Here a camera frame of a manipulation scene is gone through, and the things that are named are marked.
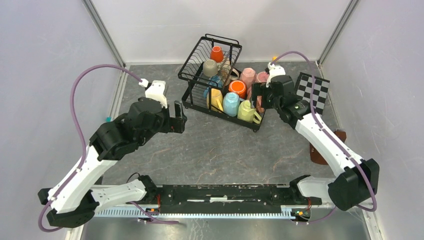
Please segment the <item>yellow-green faceted mug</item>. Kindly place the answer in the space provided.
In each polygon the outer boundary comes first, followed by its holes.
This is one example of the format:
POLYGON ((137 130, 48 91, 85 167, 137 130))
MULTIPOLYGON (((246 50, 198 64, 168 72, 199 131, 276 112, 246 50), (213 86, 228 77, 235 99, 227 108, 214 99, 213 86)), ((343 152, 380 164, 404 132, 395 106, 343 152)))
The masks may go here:
POLYGON ((260 124, 262 121, 262 116, 255 108, 252 108, 251 102, 249 100, 244 100, 240 103, 238 107, 237 118, 239 120, 255 124, 260 124))

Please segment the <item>light blue faceted mug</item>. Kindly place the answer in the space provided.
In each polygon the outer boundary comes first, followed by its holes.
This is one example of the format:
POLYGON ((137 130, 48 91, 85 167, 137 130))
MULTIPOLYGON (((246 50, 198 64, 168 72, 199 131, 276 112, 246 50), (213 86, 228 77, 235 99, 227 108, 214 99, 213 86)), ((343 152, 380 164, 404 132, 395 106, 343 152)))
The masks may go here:
POLYGON ((223 98, 223 112, 231 117, 236 117, 240 106, 240 97, 234 92, 228 92, 223 98))

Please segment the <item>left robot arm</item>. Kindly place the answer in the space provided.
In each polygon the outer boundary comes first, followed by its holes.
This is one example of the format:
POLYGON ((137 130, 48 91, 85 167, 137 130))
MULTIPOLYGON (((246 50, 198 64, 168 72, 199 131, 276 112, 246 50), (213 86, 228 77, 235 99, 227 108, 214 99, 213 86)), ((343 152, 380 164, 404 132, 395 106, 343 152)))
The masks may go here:
POLYGON ((182 102, 174 103, 175 116, 157 100, 140 97, 128 112, 100 125, 84 147, 75 166, 55 187, 43 188, 38 198, 50 231, 77 228, 95 214, 130 202, 153 203, 158 188, 148 175, 114 187, 93 189, 96 181, 125 155, 144 146, 155 134, 185 130, 187 116, 182 102))

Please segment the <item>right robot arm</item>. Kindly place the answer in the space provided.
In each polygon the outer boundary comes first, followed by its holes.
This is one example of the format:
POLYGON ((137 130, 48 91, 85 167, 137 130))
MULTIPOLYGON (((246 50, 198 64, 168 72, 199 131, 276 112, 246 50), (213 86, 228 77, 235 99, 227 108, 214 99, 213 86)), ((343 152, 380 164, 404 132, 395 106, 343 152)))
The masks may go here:
POLYGON ((370 158, 363 159, 324 123, 316 113, 312 100, 302 100, 295 94, 288 75, 270 76, 267 82, 254 83, 252 105, 261 97, 261 107, 274 109, 283 122, 308 140, 330 166, 333 178, 306 176, 289 189, 289 199, 302 204, 309 197, 328 200, 342 211, 358 207, 368 212, 377 210, 380 166, 370 158))

